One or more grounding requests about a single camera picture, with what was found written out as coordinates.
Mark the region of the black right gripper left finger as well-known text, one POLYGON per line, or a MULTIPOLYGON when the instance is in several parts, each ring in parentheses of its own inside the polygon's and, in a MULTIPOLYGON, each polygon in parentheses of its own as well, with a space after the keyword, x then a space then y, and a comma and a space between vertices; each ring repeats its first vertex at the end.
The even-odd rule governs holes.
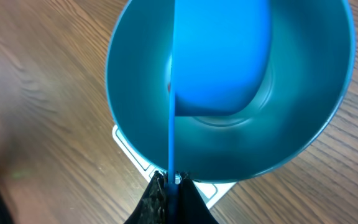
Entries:
POLYGON ((135 210, 124 224, 165 224, 167 195, 165 176, 155 171, 135 210))

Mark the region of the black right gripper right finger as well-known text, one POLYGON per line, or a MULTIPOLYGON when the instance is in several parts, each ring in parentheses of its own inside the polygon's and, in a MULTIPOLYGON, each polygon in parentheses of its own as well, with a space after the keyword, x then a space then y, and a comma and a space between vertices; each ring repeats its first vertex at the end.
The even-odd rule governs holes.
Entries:
POLYGON ((178 186, 177 223, 218 224, 210 213, 189 173, 180 173, 178 186))

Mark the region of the blue plastic measuring scoop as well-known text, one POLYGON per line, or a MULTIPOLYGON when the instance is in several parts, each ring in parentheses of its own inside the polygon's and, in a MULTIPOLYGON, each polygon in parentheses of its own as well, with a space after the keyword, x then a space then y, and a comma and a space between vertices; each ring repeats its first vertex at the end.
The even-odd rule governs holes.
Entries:
POLYGON ((253 99, 269 60, 269 0, 174 3, 168 182, 175 182, 175 118, 227 116, 253 99))

